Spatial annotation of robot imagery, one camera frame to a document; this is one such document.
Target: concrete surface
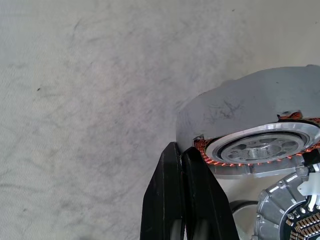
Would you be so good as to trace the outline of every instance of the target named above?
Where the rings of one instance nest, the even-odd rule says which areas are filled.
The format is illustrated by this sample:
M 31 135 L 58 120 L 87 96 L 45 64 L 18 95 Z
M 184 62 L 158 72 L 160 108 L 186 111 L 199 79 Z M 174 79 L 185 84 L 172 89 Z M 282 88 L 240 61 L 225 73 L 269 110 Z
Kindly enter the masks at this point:
M 177 111 L 320 64 L 318 0 L 0 0 L 0 239 L 137 240 Z M 276 177 L 222 181 L 256 198 Z

